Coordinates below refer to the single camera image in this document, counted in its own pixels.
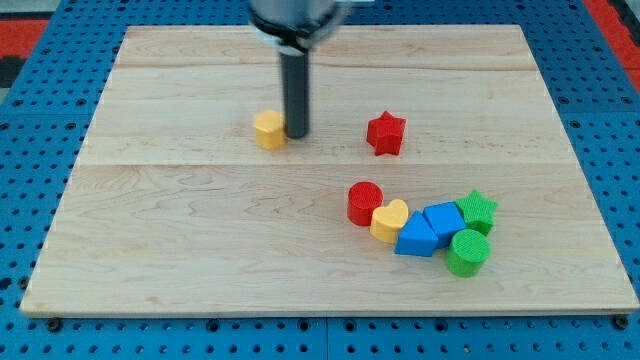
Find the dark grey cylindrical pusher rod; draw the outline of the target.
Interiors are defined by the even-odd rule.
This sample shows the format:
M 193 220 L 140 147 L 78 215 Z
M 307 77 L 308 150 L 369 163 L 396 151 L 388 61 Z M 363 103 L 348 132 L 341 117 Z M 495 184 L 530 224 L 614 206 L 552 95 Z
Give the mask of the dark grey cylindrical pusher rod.
M 286 135 L 300 139 L 310 128 L 309 54 L 281 54 L 280 74 Z

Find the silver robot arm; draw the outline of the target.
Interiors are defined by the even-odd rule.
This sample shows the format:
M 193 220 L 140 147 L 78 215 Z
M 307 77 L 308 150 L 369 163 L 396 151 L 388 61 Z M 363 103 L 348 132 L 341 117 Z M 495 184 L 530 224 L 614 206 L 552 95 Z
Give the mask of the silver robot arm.
M 279 53 L 285 133 L 291 139 L 310 130 L 310 54 L 350 13 L 336 0 L 250 0 L 248 17 L 262 41 Z

